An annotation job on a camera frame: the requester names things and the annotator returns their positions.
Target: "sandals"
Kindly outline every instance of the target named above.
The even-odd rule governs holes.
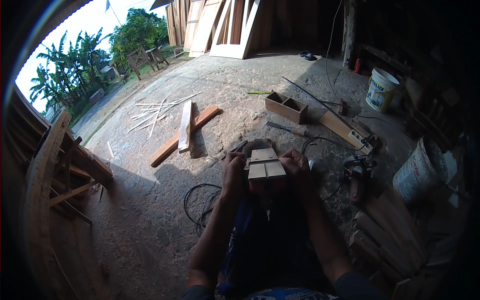
[[[308,52],[307,50],[302,51],[299,54],[299,56],[303,57],[303,58],[305,58],[306,60],[309,60],[309,61],[317,60],[317,58],[311,52]]]

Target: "person's left hand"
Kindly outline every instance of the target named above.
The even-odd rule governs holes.
[[[245,193],[243,187],[243,168],[245,155],[241,152],[230,152],[223,161],[222,166],[222,194],[238,199]]]

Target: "white paint bucket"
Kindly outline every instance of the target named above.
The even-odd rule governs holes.
[[[422,199],[448,177],[445,158],[437,143],[423,136],[417,148],[393,177],[393,187],[405,204]]]
[[[376,111],[385,113],[392,103],[400,82],[388,72],[374,68],[369,80],[367,103]]]

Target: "power strip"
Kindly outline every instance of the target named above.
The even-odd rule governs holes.
[[[355,130],[351,130],[350,133],[348,133],[348,137],[352,140],[353,143],[355,143],[358,149],[361,149],[360,151],[362,151],[364,154],[370,154],[370,152],[373,150],[372,145],[370,145],[370,143],[367,143],[366,139]]]

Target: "long metal bar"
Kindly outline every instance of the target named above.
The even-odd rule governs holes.
[[[297,89],[301,90],[302,92],[304,92],[305,94],[307,94],[307,96],[309,96],[310,98],[312,98],[313,100],[317,101],[318,103],[320,103],[321,105],[323,105],[327,110],[329,110],[331,113],[333,113],[337,118],[339,118],[345,125],[347,125],[348,128],[350,128],[350,130],[353,130],[354,128],[352,127],[352,125],[348,124],[347,121],[345,121],[341,116],[339,116],[336,112],[334,112],[331,108],[329,108],[325,103],[324,101],[321,101],[321,100],[318,100],[317,98],[315,98],[314,96],[312,96],[309,92],[305,91],[304,89],[302,89],[301,87],[299,87],[298,85],[296,85],[295,83],[293,83],[292,81],[288,80],[287,78],[283,77],[283,79],[285,79],[285,81],[287,81],[289,84],[293,85],[294,87],[296,87]]]

